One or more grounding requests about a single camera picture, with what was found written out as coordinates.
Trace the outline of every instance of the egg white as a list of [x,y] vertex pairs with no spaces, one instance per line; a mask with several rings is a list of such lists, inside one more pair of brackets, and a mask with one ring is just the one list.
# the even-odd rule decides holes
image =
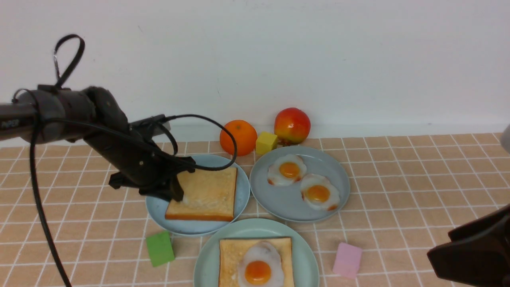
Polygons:
[[[329,198],[325,202],[310,201],[308,199],[308,189],[314,185],[322,185],[329,190]],[[324,176],[317,174],[307,174],[301,180],[301,197],[309,207],[315,210],[332,210],[340,203],[340,192]]]
[[[253,261],[264,261],[271,268],[271,278],[264,285],[250,284],[244,277],[246,267]],[[269,242],[262,241],[250,247],[239,262],[237,272],[239,287],[282,287],[284,285],[282,257]]]
[[[293,162],[299,167],[299,174],[296,177],[288,178],[283,176],[280,173],[280,165],[285,162]],[[296,181],[299,181],[303,178],[303,176],[307,173],[307,166],[304,164],[303,159],[300,156],[294,154],[288,154],[282,157],[279,157],[274,161],[272,165],[269,166],[267,171],[267,180],[270,184],[274,186],[289,186]]]

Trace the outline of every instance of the egg yolk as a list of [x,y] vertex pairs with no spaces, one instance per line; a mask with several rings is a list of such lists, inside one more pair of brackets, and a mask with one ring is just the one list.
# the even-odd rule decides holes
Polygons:
[[271,278],[271,267],[264,261],[253,261],[244,271],[246,281],[252,285],[263,285]]
[[282,163],[279,170],[280,173],[287,178],[293,178],[299,175],[299,166],[294,162]]
[[329,199],[329,189],[322,185],[314,185],[308,189],[307,198],[310,201],[326,202]]

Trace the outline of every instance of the slice of bread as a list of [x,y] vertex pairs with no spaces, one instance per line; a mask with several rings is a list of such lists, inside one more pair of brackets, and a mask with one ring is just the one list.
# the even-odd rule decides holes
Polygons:
[[261,241],[271,243],[278,250],[280,257],[282,258],[282,269],[285,277],[283,287],[294,287],[294,274],[292,271],[292,239],[290,237],[221,239],[218,287],[239,287],[237,266],[243,259],[246,251]]
[[234,220],[237,168],[221,171],[181,172],[177,179],[184,191],[183,200],[170,201],[165,218],[169,220]]

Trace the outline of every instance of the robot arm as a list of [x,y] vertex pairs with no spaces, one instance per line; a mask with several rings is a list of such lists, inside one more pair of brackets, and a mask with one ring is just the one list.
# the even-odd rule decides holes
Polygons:
[[[176,175],[182,171],[195,170],[152,151],[159,149],[151,138],[162,133],[158,125],[165,119],[163,115],[130,124],[111,93],[103,88],[52,91],[46,86],[39,86],[37,90],[25,91],[15,97],[12,104],[0,105],[0,139],[21,137],[30,141],[37,117],[42,121],[64,119],[94,124],[138,142],[132,143],[95,128],[62,122],[48,123],[38,136],[38,144],[83,139],[119,170],[111,176],[109,182],[115,189],[129,186],[138,188],[141,195],[180,201],[183,192],[176,181]],[[195,163],[191,157],[181,157],[180,160]]]

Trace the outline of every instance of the apple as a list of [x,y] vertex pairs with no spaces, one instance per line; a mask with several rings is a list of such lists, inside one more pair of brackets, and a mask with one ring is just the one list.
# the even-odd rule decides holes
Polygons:
[[310,134],[310,119],[298,108],[287,108],[276,115],[274,134],[284,146],[302,143]]

